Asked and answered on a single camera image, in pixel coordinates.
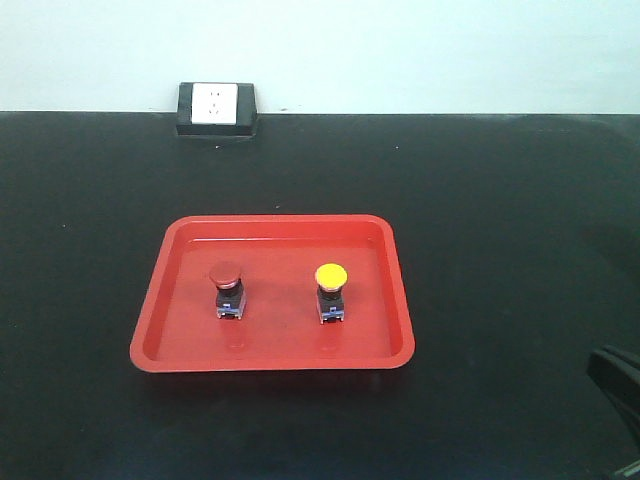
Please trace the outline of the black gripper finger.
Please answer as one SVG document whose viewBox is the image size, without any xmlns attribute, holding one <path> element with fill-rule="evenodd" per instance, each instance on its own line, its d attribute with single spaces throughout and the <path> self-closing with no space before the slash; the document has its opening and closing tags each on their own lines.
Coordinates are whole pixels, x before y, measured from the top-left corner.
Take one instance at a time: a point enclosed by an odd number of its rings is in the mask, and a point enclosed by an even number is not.
<svg viewBox="0 0 640 480">
<path fill-rule="evenodd" d="M 639 446 L 639 356 L 605 345 L 590 353 L 587 374 L 614 406 Z"/>
</svg>

